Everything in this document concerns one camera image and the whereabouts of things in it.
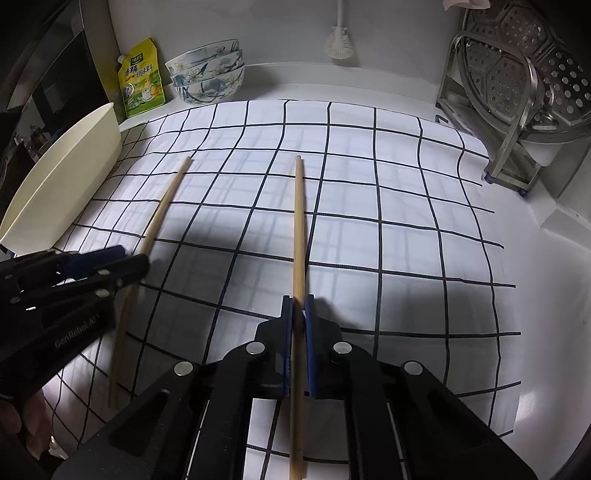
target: human hand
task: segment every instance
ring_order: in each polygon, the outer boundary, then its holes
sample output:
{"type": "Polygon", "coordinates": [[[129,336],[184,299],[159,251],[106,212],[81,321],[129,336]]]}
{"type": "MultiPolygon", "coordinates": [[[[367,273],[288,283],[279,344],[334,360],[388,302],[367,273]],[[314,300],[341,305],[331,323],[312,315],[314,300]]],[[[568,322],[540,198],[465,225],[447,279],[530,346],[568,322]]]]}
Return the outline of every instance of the human hand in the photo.
{"type": "Polygon", "coordinates": [[[51,441],[51,419],[46,411],[42,391],[38,391],[27,400],[22,409],[22,419],[12,404],[0,400],[0,424],[6,433],[20,432],[23,423],[27,430],[25,438],[27,450],[39,460],[41,454],[49,450],[51,441]]]}

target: metal screw head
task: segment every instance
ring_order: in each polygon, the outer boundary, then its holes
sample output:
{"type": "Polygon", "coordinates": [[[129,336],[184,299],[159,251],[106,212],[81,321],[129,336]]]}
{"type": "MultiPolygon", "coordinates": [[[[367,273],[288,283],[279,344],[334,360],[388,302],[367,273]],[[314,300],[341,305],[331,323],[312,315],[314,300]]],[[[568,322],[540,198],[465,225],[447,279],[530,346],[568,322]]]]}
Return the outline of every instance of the metal screw head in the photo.
{"type": "Polygon", "coordinates": [[[193,364],[191,362],[179,362],[174,366],[174,373],[179,377],[188,375],[193,371],[193,364]]]}
{"type": "Polygon", "coordinates": [[[100,299],[105,299],[111,294],[109,293],[109,290],[105,290],[104,288],[99,288],[98,290],[95,290],[95,295],[97,297],[99,297],[100,299]]]}
{"type": "Polygon", "coordinates": [[[265,345],[261,342],[251,342],[246,346],[246,351],[251,355],[258,355],[265,351],[265,345]]]}
{"type": "Polygon", "coordinates": [[[350,353],[352,349],[353,349],[353,347],[348,342],[336,342],[333,345],[333,350],[340,355],[350,353]]]}
{"type": "Polygon", "coordinates": [[[423,373],[423,366],[419,362],[406,362],[404,364],[404,371],[409,375],[420,375],[423,373]]]}

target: chopsticks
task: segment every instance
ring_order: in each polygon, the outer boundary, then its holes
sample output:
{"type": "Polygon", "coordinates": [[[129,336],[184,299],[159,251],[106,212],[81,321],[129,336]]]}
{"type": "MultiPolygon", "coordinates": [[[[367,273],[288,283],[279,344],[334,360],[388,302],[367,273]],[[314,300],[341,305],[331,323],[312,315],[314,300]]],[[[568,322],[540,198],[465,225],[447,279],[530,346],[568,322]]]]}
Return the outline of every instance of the chopsticks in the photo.
{"type": "Polygon", "coordinates": [[[304,474],[304,389],[306,342],[302,310],[306,299],[306,217],[304,214],[303,162],[295,158],[294,264],[293,264],[293,331],[291,341],[290,388],[290,480],[301,480],[304,474]]]}
{"type": "MultiPolygon", "coordinates": [[[[168,206],[172,201],[174,195],[177,193],[178,186],[181,184],[183,180],[184,174],[189,169],[189,165],[192,162],[191,157],[185,158],[183,164],[181,165],[180,169],[178,170],[177,174],[174,176],[173,181],[170,182],[162,201],[158,205],[158,209],[156,210],[156,214],[154,218],[150,222],[150,226],[148,227],[148,231],[144,238],[144,243],[139,251],[140,254],[145,254],[150,256],[150,252],[152,251],[152,246],[154,244],[154,239],[162,226],[162,222],[168,211],[168,206]]],[[[138,286],[131,285],[128,287],[128,291],[126,292],[125,300],[123,303],[123,308],[121,310],[121,315],[119,317],[119,322],[117,323],[116,333],[115,333],[115,346],[113,348],[112,356],[111,356],[111,373],[109,374],[109,397],[108,397],[108,405],[110,408],[116,408],[116,398],[117,398],[117,377],[119,374],[119,370],[121,368],[121,356],[123,354],[123,343],[125,340],[125,332],[127,331],[127,327],[129,326],[129,318],[131,317],[131,311],[137,304],[138,298],[138,286]]]]}

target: white cloth with black grid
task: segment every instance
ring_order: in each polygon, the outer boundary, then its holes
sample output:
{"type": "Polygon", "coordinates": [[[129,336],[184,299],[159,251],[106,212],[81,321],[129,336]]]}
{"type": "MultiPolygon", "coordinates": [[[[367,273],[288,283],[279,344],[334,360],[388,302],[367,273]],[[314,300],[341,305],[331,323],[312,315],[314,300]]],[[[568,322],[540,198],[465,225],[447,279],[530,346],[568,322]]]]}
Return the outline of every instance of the white cloth with black grid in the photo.
{"type": "MultiPolygon", "coordinates": [[[[497,434],[519,401],[515,286],[481,195],[477,139],[358,105],[253,100],[193,108],[123,133],[121,160],[56,245],[138,250],[174,173],[189,172],[154,244],[126,335],[118,400],[179,360],[213,362],[291,293],[294,157],[302,155],[309,292],[379,360],[422,362],[497,434]]],[[[72,453],[107,407],[113,334],[44,389],[72,453]]],[[[308,479],[348,478],[338,401],[306,398],[308,479]]],[[[288,404],[255,400],[244,478],[286,478],[288,404]]]]}

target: floral patterned bowl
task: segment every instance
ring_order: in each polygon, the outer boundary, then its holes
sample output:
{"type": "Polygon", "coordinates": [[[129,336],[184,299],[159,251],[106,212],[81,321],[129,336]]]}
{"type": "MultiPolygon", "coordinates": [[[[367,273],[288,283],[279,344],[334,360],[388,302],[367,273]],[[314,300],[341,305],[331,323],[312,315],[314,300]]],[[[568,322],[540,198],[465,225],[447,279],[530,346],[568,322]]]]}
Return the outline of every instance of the floral patterned bowl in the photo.
{"type": "Polygon", "coordinates": [[[244,66],[231,72],[222,73],[209,80],[194,82],[183,87],[175,87],[178,96],[192,105],[206,105],[228,100],[242,86],[244,66]]]}
{"type": "Polygon", "coordinates": [[[203,63],[195,65],[192,69],[184,70],[182,73],[173,75],[173,85],[175,87],[182,87],[195,82],[208,80],[216,75],[231,72],[242,67],[242,65],[244,65],[242,61],[242,50],[236,50],[227,55],[206,60],[203,63]]]}
{"type": "Polygon", "coordinates": [[[193,70],[198,64],[203,63],[204,61],[226,55],[236,50],[240,50],[240,43],[238,40],[235,38],[232,40],[223,40],[185,52],[182,55],[169,60],[165,65],[171,76],[178,75],[179,73],[193,70]]]}

